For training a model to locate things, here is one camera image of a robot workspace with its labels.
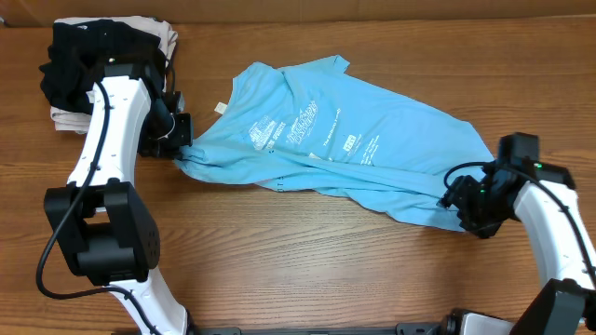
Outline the light blue t-shirt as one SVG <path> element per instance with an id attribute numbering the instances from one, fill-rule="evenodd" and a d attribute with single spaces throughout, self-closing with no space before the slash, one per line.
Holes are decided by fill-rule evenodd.
<path id="1" fill-rule="evenodd" d="M 182 150 L 187 176 L 346 197 L 395 221 L 455 231 L 439 207 L 451 168 L 480 178 L 492 154 L 476 129 L 347 73 L 340 56 L 235 77 L 219 119 Z"/>

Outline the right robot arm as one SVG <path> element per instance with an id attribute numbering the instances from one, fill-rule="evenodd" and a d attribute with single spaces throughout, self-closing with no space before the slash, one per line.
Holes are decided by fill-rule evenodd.
<path id="1" fill-rule="evenodd" d="M 445 334 L 573 334 L 595 329 L 595 248 L 578 209 L 568 169 L 527 157 L 480 163 L 485 176 L 445 177 L 443 208 L 455 207 L 461 227 L 479 238 L 506 220 L 525 229 L 542 288 L 514 323 L 462 311 L 446 319 Z"/>

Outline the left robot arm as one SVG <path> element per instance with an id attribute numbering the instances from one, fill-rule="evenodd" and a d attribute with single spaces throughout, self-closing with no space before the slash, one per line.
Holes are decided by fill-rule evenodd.
<path id="1" fill-rule="evenodd" d="M 190 142 L 191 118 L 168 94 L 167 62 L 160 56 L 105 56 L 78 60 L 91 82 L 93 107 L 81 155 L 65 186 L 50 188 L 44 210 L 52 227 L 35 273 L 45 296 L 70 300 L 110 293 L 141 334 L 196 334 L 187 309 L 176 301 L 158 268 L 160 236 L 134 187 L 138 156 L 174 159 Z M 88 290 L 58 293 L 43 273 L 58 246 L 73 275 Z"/>

